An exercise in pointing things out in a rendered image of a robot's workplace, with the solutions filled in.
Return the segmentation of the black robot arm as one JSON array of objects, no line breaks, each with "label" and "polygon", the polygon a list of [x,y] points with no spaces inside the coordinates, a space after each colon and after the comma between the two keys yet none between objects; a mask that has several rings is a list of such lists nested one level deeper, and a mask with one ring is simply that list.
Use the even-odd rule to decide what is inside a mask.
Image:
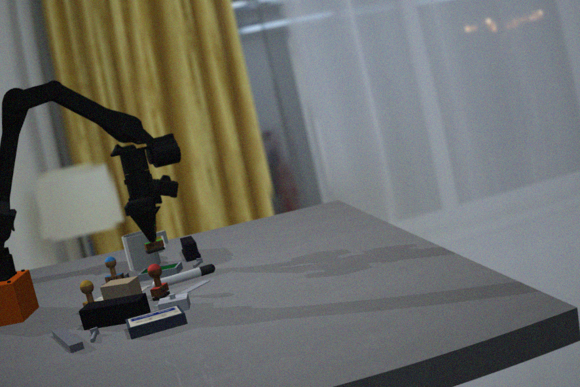
[{"label": "black robot arm", "polygon": [[[2,102],[3,133],[0,142],[0,282],[17,274],[9,248],[4,248],[4,244],[11,231],[15,231],[17,211],[10,209],[10,191],[20,130],[28,110],[49,101],[91,120],[121,143],[146,143],[146,147],[140,148],[134,144],[123,147],[115,145],[111,157],[120,155],[124,175],[148,170],[147,160],[155,168],[181,161],[181,151],[173,133],[154,138],[143,129],[137,117],[104,108],[59,81],[25,90],[13,88],[7,91]],[[178,182],[172,181],[168,175],[162,175],[160,179],[153,179],[150,175],[149,192],[152,199],[157,198],[156,195],[177,198],[177,188]]]}]

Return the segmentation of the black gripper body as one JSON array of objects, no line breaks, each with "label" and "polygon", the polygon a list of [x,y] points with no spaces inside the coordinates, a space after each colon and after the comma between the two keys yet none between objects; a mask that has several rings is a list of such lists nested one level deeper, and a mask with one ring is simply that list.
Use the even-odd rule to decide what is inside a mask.
[{"label": "black gripper body", "polygon": [[150,171],[144,170],[125,175],[124,184],[127,185],[130,198],[125,205],[126,216],[150,212],[156,209],[155,204],[162,203],[161,195],[152,199],[149,192]]}]

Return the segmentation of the grey mug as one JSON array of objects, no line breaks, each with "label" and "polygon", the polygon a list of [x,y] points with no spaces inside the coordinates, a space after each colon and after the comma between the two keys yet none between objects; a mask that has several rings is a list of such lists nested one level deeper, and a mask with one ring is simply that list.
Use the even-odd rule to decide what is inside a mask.
[{"label": "grey mug", "polygon": [[168,238],[165,230],[156,232],[156,237],[162,237],[165,249],[147,254],[144,243],[150,242],[142,231],[132,232],[122,237],[128,266],[131,271],[142,271],[152,264],[160,264],[158,253],[170,250]]}]

